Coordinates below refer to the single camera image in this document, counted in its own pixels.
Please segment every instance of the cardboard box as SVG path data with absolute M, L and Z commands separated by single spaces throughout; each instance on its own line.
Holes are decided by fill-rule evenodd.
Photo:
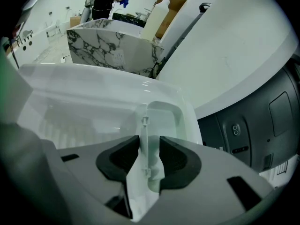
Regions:
M 165 34 L 165 31 L 168 29 L 170 26 L 171 22 L 173 21 L 174 17 L 176 14 L 179 12 L 183 4 L 185 4 L 187 0 L 170 0 L 170 5 L 169 5 L 169 13 L 163 20 L 162 24 L 160 25 L 159 29 L 157 30 L 156 37 L 157 38 L 162 38 L 163 35 Z
M 80 24 L 80 17 L 70 17 L 70 28 Z

